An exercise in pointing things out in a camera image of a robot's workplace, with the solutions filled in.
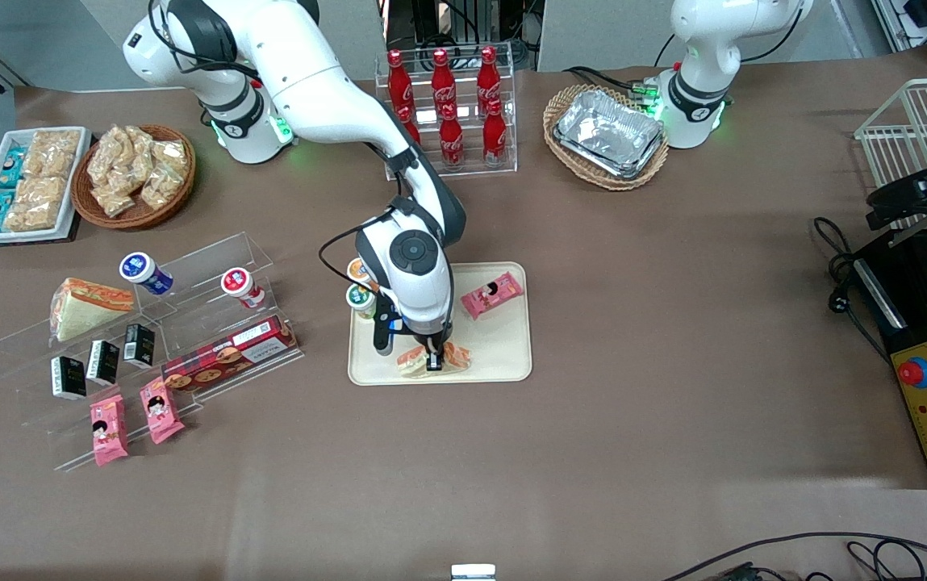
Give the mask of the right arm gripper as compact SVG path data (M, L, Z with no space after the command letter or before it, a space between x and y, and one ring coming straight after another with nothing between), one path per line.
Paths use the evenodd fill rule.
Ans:
M386 309L386 337L388 346L393 347L398 336L411 336L427 350L426 371L442 369L442 354L452 335L451 304L434 320L422 321L402 316L396 305L390 303Z

